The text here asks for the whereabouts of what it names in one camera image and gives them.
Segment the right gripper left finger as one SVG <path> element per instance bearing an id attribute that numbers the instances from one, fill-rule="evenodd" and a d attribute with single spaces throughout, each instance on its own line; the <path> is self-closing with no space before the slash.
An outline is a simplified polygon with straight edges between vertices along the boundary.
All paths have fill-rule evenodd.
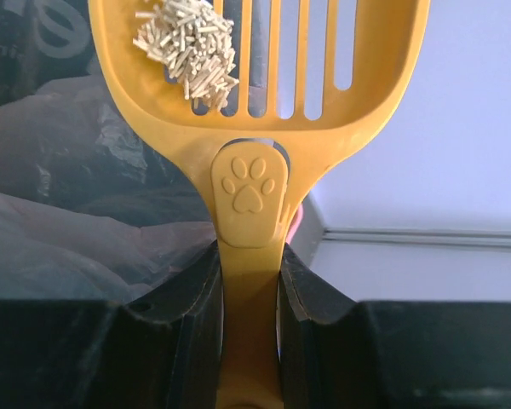
<path id="1" fill-rule="evenodd" d="M 139 299 L 0 300 L 0 408 L 212 408 L 216 245 Z"/>

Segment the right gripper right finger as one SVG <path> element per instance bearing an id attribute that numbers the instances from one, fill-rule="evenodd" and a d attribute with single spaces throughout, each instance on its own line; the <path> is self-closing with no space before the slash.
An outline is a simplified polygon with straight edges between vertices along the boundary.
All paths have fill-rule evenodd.
<path id="1" fill-rule="evenodd" d="M 355 302 L 284 250 L 287 408 L 511 408 L 511 302 Z"/>

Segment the translucent plastic bin liner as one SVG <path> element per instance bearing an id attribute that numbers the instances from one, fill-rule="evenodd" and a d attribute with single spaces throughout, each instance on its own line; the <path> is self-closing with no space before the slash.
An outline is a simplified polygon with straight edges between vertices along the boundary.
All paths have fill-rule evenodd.
<path id="1" fill-rule="evenodd" d="M 130 302 L 214 239 L 113 103 L 87 3 L 0 1 L 0 299 Z"/>

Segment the orange litter scoop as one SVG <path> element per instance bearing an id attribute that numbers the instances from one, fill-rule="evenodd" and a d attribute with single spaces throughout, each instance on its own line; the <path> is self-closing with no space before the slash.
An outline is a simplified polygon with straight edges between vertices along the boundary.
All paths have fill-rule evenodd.
<path id="1" fill-rule="evenodd" d="M 338 2 L 327 4 L 322 113 L 304 112 L 310 2 L 296 14 L 295 42 L 280 37 L 287 13 L 270 12 L 267 104 L 249 112 L 253 4 L 240 18 L 238 109 L 198 116 L 164 70 L 133 46 L 139 1 L 92 1 L 90 25 L 104 79 L 133 131 L 197 188 L 215 224 L 225 334 L 216 405 L 280 408 L 276 338 L 278 275 L 288 227 L 314 184 L 370 142 L 397 109 L 424 37 L 427 1 L 360 1 L 349 89 L 335 84 Z"/>

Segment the pink litter box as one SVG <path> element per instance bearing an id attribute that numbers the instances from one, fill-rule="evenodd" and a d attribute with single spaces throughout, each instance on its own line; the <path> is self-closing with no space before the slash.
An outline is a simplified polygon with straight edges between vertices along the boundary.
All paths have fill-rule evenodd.
<path id="1" fill-rule="evenodd" d="M 303 204 L 300 204 L 299 207 L 296 210 L 296 213 L 294 214 L 294 216 L 292 218 L 292 221 L 291 221 L 290 226 L 289 226 L 288 233 L 286 235 L 285 242 L 288 245 L 290 245 L 291 242 L 293 241 L 293 238 L 295 237 L 296 232 L 297 232 L 298 228 L 301 225 L 303 214 L 304 214 Z"/>

